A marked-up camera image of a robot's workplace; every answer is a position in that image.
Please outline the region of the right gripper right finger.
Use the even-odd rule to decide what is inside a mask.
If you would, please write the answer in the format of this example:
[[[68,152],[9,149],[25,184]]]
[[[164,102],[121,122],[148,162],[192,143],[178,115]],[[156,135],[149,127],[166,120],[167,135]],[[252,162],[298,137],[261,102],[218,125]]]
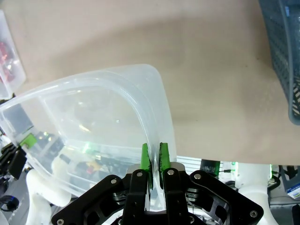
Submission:
[[[165,193],[169,225],[208,225],[188,211],[192,206],[206,213],[217,225],[257,225],[262,208],[203,170],[187,174],[172,165],[167,143],[159,146],[159,171]]]

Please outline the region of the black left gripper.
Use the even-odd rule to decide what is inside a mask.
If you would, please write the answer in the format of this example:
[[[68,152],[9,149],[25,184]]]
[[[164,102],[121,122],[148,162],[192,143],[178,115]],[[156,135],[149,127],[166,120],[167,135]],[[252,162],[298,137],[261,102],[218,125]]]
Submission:
[[[8,174],[18,180],[27,161],[26,152],[22,148],[30,149],[36,142],[36,137],[30,133],[20,142],[20,146],[10,143],[3,147],[0,155],[0,176]]]

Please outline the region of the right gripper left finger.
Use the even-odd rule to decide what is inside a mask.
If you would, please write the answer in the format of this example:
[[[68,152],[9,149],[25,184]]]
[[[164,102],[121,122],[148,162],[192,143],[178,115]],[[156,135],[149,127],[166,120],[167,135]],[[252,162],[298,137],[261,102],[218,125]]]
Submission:
[[[137,225],[142,222],[152,177],[148,145],[142,145],[141,162],[124,178],[108,175],[83,195],[57,212],[52,225],[103,225],[122,210],[125,218],[113,224]]]

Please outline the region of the large clear plastic container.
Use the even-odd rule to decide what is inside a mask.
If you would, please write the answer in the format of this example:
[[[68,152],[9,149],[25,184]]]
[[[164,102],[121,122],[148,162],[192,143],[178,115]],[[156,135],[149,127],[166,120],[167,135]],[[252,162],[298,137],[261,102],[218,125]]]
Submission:
[[[150,209],[164,210],[158,184],[160,143],[176,159],[173,123],[159,72],[151,65],[112,67],[68,76],[34,88],[0,105],[0,128],[16,145],[30,133],[37,142],[23,147],[28,163],[52,177],[54,154],[67,157],[61,187],[80,196],[108,175],[123,178],[149,148],[154,187]]]

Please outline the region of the blue-grey plastic mesh basket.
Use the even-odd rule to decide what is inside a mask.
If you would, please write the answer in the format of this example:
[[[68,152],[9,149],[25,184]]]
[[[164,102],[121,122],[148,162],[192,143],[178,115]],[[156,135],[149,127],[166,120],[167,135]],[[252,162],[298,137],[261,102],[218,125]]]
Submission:
[[[300,126],[300,0],[258,0],[273,69],[288,102],[290,121]]]

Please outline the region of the black cylindrical device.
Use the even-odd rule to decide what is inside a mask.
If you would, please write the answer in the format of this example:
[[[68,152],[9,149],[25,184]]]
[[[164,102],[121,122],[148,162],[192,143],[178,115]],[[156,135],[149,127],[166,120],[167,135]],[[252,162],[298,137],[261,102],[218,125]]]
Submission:
[[[205,171],[206,173],[210,174],[214,178],[218,179],[218,175],[220,171],[220,161],[202,159],[200,170]]]

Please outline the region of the clear box with red items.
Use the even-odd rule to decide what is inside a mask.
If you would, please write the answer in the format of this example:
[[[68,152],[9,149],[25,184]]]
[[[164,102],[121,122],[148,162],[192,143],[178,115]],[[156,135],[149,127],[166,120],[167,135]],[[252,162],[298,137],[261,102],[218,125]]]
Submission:
[[[10,99],[26,80],[4,12],[0,9],[0,100]]]

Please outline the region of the blue box with white label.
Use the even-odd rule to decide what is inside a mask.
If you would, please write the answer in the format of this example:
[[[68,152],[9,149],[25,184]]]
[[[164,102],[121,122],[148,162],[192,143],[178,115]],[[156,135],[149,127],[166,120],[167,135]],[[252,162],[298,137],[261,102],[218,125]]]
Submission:
[[[292,199],[300,199],[300,165],[280,165],[279,170],[285,192]]]

